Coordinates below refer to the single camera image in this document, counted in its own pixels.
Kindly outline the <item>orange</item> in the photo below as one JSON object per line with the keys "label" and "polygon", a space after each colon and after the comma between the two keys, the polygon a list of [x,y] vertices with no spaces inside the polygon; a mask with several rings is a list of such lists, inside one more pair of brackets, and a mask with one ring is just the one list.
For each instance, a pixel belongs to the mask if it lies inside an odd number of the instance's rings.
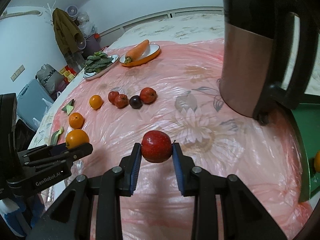
{"label": "orange", "polygon": [[71,128],[81,129],[85,120],[84,120],[84,117],[80,113],[75,112],[69,116],[68,121],[69,121],[69,125],[71,126]]}
{"label": "orange", "polygon": [[317,173],[320,172],[320,151],[318,151],[313,160],[313,166]]}
{"label": "orange", "polygon": [[81,129],[70,131],[65,139],[66,147],[68,149],[76,148],[85,143],[89,143],[89,136]]}

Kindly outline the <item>orange single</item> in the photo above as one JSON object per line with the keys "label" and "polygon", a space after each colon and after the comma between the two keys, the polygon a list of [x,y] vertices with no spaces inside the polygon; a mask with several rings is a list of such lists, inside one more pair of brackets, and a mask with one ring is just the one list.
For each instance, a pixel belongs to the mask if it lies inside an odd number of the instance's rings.
{"label": "orange single", "polygon": [[93,95],[89,100],[89,105],[94,109],[97,110],[103,105],[103,99],[99,95]]}

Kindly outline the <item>red fruit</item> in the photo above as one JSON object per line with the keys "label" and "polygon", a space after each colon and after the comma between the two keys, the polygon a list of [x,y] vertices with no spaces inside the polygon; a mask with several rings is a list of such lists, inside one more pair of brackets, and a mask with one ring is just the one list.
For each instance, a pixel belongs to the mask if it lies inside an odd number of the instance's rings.
{"label": "red fruit", "polygon": [[114,99],[114,105],[119,108],[125,108],[129,104],[128,97],[125,94],[119,94]]}
{"label": "red fruit", "polygon": [[114,105],[116,97],[119,95],[118,91],[110,91],[108,94],[108,100]]}
{"label": "red fruit", "polygon": [[172,156],[171,139],[162,131],[149,131],[143,136],[141,152],[146,161],[150,163],[162,163]]}
{"label": "red fruit", "polygon": [[140,91],[140,100],[144,104],[151,104],[157,99],[157,92],[150,87],[143,88]]}

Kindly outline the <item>dark plum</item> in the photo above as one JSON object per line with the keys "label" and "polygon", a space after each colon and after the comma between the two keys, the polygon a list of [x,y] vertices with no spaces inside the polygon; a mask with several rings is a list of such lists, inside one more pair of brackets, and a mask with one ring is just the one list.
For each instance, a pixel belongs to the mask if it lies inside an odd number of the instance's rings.
{"label": "dark plum", "polygon": [[129,99],[129,104],[133,109],[140,109],[143,103],[138,95],[134,95]]}

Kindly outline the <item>clear glass tray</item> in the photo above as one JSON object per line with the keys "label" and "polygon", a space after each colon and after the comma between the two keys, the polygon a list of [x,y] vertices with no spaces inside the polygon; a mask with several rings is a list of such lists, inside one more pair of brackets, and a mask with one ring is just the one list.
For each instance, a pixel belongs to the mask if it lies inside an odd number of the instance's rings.
{"label": "clear glass tray", "polygon": [[84,169],[84,163],[82,160],[77,160],[74,162],[71,167],[72,175],[63,181],[51,186],[48,189],[45,189],[41,192],[41,197],[44,202],[44,207],[47,210],[53,202],[59,197],[59,195],[66,189],[66,187],[80,174]]}

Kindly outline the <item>bok choy leaf lower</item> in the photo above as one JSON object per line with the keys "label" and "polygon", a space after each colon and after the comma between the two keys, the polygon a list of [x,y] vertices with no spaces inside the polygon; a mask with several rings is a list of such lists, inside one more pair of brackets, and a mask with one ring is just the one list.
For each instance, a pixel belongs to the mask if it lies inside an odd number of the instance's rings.
{"label": "bok choy leaf lower", "polygon": [[57,145],[60,135],[64,132],[64,128],[60,127],[57,131],[55,131],[50,139],[50,145]]}

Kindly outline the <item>blue plastic bin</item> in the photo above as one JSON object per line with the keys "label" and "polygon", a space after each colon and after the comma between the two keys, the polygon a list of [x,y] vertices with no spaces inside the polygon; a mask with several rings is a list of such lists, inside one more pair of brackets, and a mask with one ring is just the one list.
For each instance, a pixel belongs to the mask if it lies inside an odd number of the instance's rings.
{"label": "blue plastic bin", "polygon": [[37,131],[53,103],[45,88],[33,79],[17,96],[17,115],[30,129]]}

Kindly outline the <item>bok choy piece upper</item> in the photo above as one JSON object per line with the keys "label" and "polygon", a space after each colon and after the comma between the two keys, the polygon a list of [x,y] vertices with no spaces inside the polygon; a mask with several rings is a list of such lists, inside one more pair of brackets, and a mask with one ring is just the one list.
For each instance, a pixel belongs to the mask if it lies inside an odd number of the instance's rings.
{"label": "bok choy piece upper", "polygon": [[74,109],[74,102],[75,100],[72,99],[69,103],[67,103],[67,105],[65,105],[61,111],[65,112],[67,115],[70,115],[71,112],[73,111]]}

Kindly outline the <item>grey printed bag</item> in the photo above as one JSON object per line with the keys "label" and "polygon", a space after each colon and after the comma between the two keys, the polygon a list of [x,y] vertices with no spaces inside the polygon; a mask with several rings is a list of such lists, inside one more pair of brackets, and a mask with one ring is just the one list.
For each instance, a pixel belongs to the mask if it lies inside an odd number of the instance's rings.
{"label": "grey printed bag", "polygon": [[63,75],[50,64],[43,64],[36,73],[36,77],[49,94],[53,94],[57,91],[58,86],[64,82]]}

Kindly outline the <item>red yellow snack box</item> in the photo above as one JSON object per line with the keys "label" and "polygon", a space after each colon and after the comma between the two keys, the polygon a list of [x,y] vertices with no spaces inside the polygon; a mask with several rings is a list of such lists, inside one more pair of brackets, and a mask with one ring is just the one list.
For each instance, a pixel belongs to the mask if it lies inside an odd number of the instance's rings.
{"label": "red yellow snack box", "polygon": [[77,76],[77,72],[68,65],[59,70],[59,73],[63,76],[63,80],[67,85]]}

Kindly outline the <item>white blue-rimmed plate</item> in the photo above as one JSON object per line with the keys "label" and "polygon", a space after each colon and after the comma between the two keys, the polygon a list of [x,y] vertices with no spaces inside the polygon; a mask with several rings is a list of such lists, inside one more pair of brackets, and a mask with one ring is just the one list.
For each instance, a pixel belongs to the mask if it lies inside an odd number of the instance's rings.
{"label": "white blue-rimmed plate", "polygon": [[117,54],[108,57],[101,57],[98,60],[94,60],[92,63],[85,67],[83,78],[85,80],[94,80],[102,77],[116,65],[118,60],[119,55]]}

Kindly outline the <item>green shallow box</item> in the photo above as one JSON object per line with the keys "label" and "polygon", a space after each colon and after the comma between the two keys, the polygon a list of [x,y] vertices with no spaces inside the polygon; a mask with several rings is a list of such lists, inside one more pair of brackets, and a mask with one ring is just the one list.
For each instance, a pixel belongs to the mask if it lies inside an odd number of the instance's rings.
{"label": "green shallow box", "polygon": [[291,118],[302,166],[299,201],[305,202],[319,192],[319,172],[315,169],[319,152],[319,96],[304,94],[303,101],[291,111]]}

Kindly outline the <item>pile of green leaves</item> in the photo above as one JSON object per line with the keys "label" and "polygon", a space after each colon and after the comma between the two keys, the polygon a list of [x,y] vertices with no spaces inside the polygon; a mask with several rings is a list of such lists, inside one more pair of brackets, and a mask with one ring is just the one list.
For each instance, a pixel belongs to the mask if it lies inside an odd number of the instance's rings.
{"label": "pile of green leaves", "polygon": [[108,56],[102,51],[97,51],[89,55],[85,62],[85,73],[99,73],[112,64],[113,57]]}

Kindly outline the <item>brown jacket on rack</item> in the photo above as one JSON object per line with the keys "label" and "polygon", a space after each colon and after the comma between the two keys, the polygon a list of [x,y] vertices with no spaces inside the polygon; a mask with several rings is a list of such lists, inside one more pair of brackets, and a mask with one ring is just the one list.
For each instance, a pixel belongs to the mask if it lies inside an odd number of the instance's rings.
{"label": "brown jacket on rack", "polygon": [[78,42],[84,39],[84,36],[78,26],[74,23],[67,12],[56,8],[52,14],[54,34],[57,45],[63,55],[76,53]]}

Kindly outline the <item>pink plastic sheet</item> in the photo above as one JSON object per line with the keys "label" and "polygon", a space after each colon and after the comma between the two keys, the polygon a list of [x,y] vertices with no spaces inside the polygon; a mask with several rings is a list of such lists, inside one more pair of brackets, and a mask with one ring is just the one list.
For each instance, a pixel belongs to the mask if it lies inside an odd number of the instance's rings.
{"label": "pink plastic sheet", "polygon": [[[117,64],[98,79],[81,81],[63,102],[75,100],[74,110],[84,117],[83,129],[93,145],[93,153],[82,160],[82,173],[102,175],[146,132],[159,130],[197,166],[221,177],[237,175],[293,239],[312,208],[298,201],[301,166],[287,118],[274,111],[261,126],[224,103],[219,91],[223,40],[159,45],[156,59],[133,68]],[[119,109],[108,100],[110,91],[129,100],[146,87],[157,92],[157,99],[140,109],[130,104]],[[97,110],[89,105],[93,95],[104,102]]]}

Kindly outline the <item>carrot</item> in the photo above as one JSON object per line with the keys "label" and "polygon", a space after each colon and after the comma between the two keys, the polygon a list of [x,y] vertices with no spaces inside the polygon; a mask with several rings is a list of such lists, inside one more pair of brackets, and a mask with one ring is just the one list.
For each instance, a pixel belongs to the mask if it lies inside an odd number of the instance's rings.
{"label": "carrot", "polygon": [[144,40],[125,54],[125,64],[138,60],[149,46],[149,40]]}

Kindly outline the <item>small white fan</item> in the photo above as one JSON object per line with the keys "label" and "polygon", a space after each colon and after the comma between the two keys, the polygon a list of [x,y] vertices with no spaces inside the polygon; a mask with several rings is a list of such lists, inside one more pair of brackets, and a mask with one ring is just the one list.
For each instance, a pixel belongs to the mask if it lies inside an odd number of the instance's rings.
{"label": "small white fan", "polygon": [[65,9],[65,12],[67,12],[69,17],[77,18],[78,14],[79,14],[79,9],[75,5],[70,5]]}

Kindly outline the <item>orange oval dish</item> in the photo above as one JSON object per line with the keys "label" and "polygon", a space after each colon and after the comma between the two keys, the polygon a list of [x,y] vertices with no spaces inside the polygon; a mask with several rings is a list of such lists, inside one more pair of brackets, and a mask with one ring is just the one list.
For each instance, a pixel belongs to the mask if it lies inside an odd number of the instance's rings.
{"label": "orange oval dish", "polygon": [[161,48],[158,44],[149,44],[148,48],[136,61],[125,63],[125,54],[120,57],[119,62],[124,67],[136,67],[148,63],[155,59],[161,52]]}

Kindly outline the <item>black and copper kettle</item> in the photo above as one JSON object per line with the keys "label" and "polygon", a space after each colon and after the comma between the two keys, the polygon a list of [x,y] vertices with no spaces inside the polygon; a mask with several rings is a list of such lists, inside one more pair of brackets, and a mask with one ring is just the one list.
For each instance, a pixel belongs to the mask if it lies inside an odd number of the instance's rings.
{"label": "black and copper kettle", "polygon": [[300,0],[223,0],[220,94],[237,113],[268,122],[276,105],[298,106],[309,84],[318,30]]}

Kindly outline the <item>floral bed quilt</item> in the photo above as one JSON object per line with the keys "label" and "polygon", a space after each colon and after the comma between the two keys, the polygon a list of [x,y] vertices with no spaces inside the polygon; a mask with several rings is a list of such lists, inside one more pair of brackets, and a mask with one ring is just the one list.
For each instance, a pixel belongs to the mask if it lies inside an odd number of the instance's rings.
{"label": "floral bed quilt", "polygon": [[[209,41],[216,38],[224,38],[224,19],[222,15],[197,13],[192,15],[175,16],[133,26],[115,40],[107,51],[134,46],[148,39],[152,43],[158,41],[170,41],[179,44],[188,44],[199,41]],[[84,72],[66,87],[62,94],[53,103],[52,107],[44,115],[40,127],[31,140],[29,148],[34,148],[50,143],[50,132],[53,117],[63,107],[63,102],[83,80]]]}

